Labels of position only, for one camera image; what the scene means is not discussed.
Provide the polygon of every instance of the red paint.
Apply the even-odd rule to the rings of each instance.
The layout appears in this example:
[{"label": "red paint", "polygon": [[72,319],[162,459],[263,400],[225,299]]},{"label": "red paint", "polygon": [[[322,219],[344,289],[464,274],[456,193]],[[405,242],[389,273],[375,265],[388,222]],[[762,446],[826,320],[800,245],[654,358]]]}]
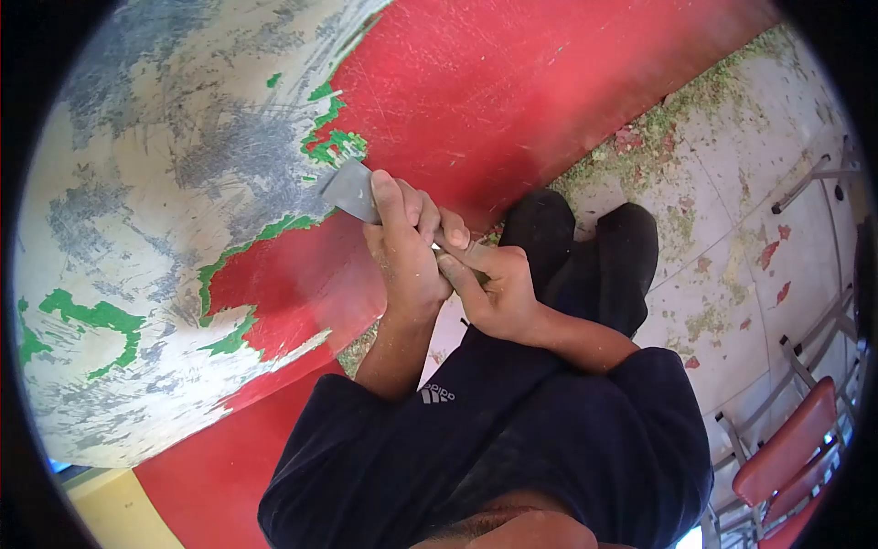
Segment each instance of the red paint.
[{"label": "red paint", "polygon": [[624,155],[633,148],[643,145],[644,139],[640,137],[640,133],[635,134],[627,126],[615,133],[615,152],[619,155]]},{"label": "red paint", "polygon": [[333,361],[134,468],[187,549],[268,547],[256,508],[314,383]]},{"label": "red paint", "polygon": [[296,349],[324,328],[333,332],[293,365],[223,400],[229,408],[247,406],[332,361],[384,311],[384,283],[366,249],[363,223],[338,213],[231,256],[213,276],[210,314],[249,304],[256,304],[259,320],[244,339],[264,350],[263,360]]},{"label": "red paint", "polygon": [[787,298],[787,294],[789,293],[789,282],[783,285],[783,288],[779,292],[777,292],[777,304],[780,305],[781,301],[784,301]]},{"label": "red paint", "polygon": [[369,167],[485,232],[775,20],[760,0],[397,0],[335,73],[348,107],[319,135],[361,134]]},{"label": "red paint", "polygon": [[[335,72],[347,106],[318,137],[361,134],[369,167],[425,189],[484,233],[520,196],[776,20],[764,0],[396,0]],[[385,294],[358,223],[338,214],[232,257],[211,297],[212,312],[256,305],[245,339],[266,359],[333,330],[325,349],[233,395],[238,408],[329,360],[371,324]]]},{"label": "red paint", "polygon": [[777,251],[777,247],[780,245],[781,241],[772,242],[762,250],[762,254],[759,256],[759,265],[762,266],[763,271],[771,264],[771,256],[774,255],[774,252]]},{"label": "red paint", "polygon": [[695,269],[695,272],[702,272],[702,273],[707,272],[708,268],[710,267],[710,264],[712,264],[712,263],[713,263],[713,261],[711,261],[709,257],[704,257],[704,256],[699,257],[698,258],[698,267]]}]

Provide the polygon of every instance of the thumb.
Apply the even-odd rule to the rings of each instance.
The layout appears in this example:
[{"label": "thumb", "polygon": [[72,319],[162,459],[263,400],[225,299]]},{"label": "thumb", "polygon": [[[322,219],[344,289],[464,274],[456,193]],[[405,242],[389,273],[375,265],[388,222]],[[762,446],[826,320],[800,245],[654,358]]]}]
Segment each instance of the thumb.
[{"label": "thumb", "polygon": [[441,254],[436,258],[436,264],[463,301],[464,311],[470,317],[470,321],[488,312],[491,303],[488,301],[485,290],[482,289],[476,276],[472,273],[472,269],[450,254]]},{"label": "thumb", "polygon": [[406,216],[405,201],[399,184],[384,170],[375,170],[371,177],[372,196],[381,217],[381,224],[391,230],[411,227]]}]

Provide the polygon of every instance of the yellow surface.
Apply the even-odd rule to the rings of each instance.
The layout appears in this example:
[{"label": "yellow surface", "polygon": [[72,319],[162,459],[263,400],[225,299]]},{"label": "yellow surface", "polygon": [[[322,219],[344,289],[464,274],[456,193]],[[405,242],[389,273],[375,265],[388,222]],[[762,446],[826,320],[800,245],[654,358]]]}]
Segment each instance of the yellow surface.
[{"label": "yellow surface", "polygon": [[131,469],[91,469],[64,483],[104,549],[182,549]]}]

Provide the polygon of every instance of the hand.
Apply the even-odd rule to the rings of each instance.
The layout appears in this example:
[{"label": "hand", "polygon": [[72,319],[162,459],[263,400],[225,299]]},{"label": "hand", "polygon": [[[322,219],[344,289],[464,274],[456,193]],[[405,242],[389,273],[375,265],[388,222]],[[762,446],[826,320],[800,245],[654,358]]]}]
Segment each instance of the hand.
[{"label": "hand", "polygon": [[[466,251],[449,250],[438,263],[476,328],[491,337],[539,346],[537,326],[542,325],[546,307],[534,295],[523,249],[488,248],[474,242]],[[490,280],[479,285],[471,268],[483,271]]]},{"label": "hand", "polygon": [[446,245],[463,250],[470,231],[459,215],[436,207],[426,192],[384,170],[374,171],[371,183],[381,225],[366,224],[363,234],[384,276],[387,310],[409,321],[426,321],[430,315],[434,320],[451,295],[430,248],[434,233],[442,226]]}]

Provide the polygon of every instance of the scratch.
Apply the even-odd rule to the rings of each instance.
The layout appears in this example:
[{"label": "scratch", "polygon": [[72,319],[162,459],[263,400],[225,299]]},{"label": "scratch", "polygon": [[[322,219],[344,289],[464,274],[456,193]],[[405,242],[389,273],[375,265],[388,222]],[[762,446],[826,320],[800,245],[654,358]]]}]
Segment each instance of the scratch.
[{"label": "scratch", "polygon": [[396,137],[393,136],[393,132],[390,129],[390,123],[387,122],[387,117],[384,114],[384,109],[381,108],[381,103],[378,101],[378,94],[375,93],[375,90],[372,89],[372,84],[369,81],[369,75],[366,74],[366,71],[363,69],[363,63],[359,60],[356,63],[360,66],[360,70],[363,72],[363,79],[366,81],[366,85],[369,86],[369,91],[372,92],[372,97],[375,99],[375,106],[378,108],[378,112],[381,114],[381,118],[385,122],[385,130],[390,138],[396,141]]}]

